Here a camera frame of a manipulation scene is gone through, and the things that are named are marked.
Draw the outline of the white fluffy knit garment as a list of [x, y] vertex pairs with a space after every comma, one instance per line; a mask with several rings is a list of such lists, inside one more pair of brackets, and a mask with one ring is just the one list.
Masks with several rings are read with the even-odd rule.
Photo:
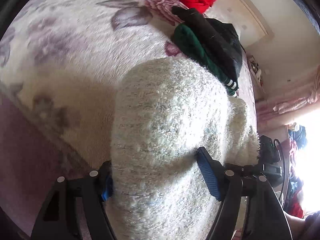
[[221, 163], [255, 164], [254, 121], [247, 103], [194, 61], [167, 57], [129, 70], [116, 96], [106, 206], [117, 239], [205, 239], [219, 203], [196, 150]]

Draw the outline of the hanging clothes pile by window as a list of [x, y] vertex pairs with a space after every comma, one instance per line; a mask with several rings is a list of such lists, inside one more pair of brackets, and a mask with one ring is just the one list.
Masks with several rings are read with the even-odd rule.
[[304, 218], [305, 211], [302, 209], [302, 198], [298, 196], [303, 193], [303, 181], [299, 177], [297, 157], [299, 150], [302, 150], [307, 144], [306, 129], [304, 126], [296, 124], [288, 128], [288, 138], [281, 143], [284, 151], [284, 157], [289, 164], [289, 182], [287, 186], [286, 199], [284, 201], [284, 211], [289, 215]]

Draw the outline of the pink curtain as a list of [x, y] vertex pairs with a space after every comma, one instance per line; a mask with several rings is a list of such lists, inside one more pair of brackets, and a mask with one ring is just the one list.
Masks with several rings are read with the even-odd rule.
[[288, 125], [319, 109], [319, 68], [289, 83], [255, 104], [259, 132]]

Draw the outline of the dark green black garment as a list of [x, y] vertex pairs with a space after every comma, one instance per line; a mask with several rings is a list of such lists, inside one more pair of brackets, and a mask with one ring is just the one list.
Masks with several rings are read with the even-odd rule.
[[183, 23], [173, 34], [173, 42], [187, 57], [211, 72], [236, 96], [242, 68], [242, 45], [232, 24], [205, 18], [195, 8], [172, 7], [171, 12]]

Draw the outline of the floral purple white bed blanket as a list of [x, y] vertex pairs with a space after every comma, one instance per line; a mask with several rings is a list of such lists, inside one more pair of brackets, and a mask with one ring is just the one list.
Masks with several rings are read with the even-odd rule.
[[11, 22], [1, 39], [1, 206], [26, 234], [59, 176], [111, 161], [124, 75], [155, 59], [189, 59], [171, 41], [179, 5], [30, 0]]

